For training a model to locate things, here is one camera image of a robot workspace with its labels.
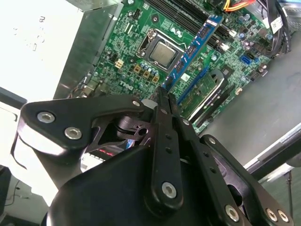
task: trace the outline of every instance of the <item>blue sata port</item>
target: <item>blue sata port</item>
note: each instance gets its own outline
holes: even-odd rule
[[[247,57],[246,55],[242,55],[242,56],[240,57],[240,60],[241,60],[242,62],[244,62],[245,64],[247,64],[247,65],[249,65],[249,64],[252,62],[252,60],[251,60],[249,57]]]

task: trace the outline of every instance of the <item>gray metal panel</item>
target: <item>gray metal panel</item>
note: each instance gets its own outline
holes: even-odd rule
[[[108,28],[116,22],[121,4],[84,12],[79,30],[68,56],[54,99],[66,98],[91,70]]]
[[[116,5],[117,0],[67,0],[82,11]]]
[[[242,165],[301,122],[300,39],[295,33],[292,52],[272,61],[269,73],[245,88],[204,131]]]

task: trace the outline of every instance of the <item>black arm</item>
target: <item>black arm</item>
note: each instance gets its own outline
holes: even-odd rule
[[[110,96],[22,108],[18,141],[51,162],[70,166],[86,152],[135,140],[62,186],[49,225],[294,225],[214,137],[197,137],[172,94],[157,88],[145,103]]]

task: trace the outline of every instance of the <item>cpu socket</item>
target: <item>cpu socket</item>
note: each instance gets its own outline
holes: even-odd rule
[[[150,29],[137,51],[137,56],[170,72],[184,52],[179,45],[163,32]]]

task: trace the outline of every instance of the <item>bolt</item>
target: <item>bolt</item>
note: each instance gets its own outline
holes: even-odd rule
[[[65,129],[65,136],[68,137],[70,140],[78,140],[81,138],[82,134],[80,129],[75,127],[69,127]]]
[[[164,182],[162,184],[162,191],[170,199],[174,199],[177,196],[177,190],[169,182]]]
[[[52,123],[55,120],[55,116],[50,112],[40,112],[37,118],[43,123]]]
[[[137,101],[133,101],[133,104],[135,105],[135,106],[137,106],[137,107],[140,107],[140,104],[137,102]]]
[[[288,217],[285,215],[284,212],[282,212],[281,210],[278,210],[278,213],[279,213],[281,219],[283,219],[284,222],[286,222],[286,223],[289,222],[289,219],[288,219]]]
[[[239,221],[239,215],[238,215],[236,209],[234,209],[230,205],[226,205],[225,210],[226,210],[226,214],[228,215],[229,218],[231,218],[231,220],[233,220],[235,222]]]
[[[189,126],[189,121],[187,119],[183,119],[183,122],[186,126]]]
[[[211,138],[211,137],[209,137],[209,141],[212,143],[212,144],[216,144],[216,142],[215,142],[215,140],[213,139],[213,138]]]
[[[165,111],[164,109],[161,109],[161,112],[163,112],[164,114],[168,114],[167,111]]]
[[[272,221],[275,221],[275,222],[278,221],[277,216],[274,214],[273,211],[271,211],[269,208],[267,208],[267,209],[266,209],[266,212],[267,212],[268,217],[269,217]]]

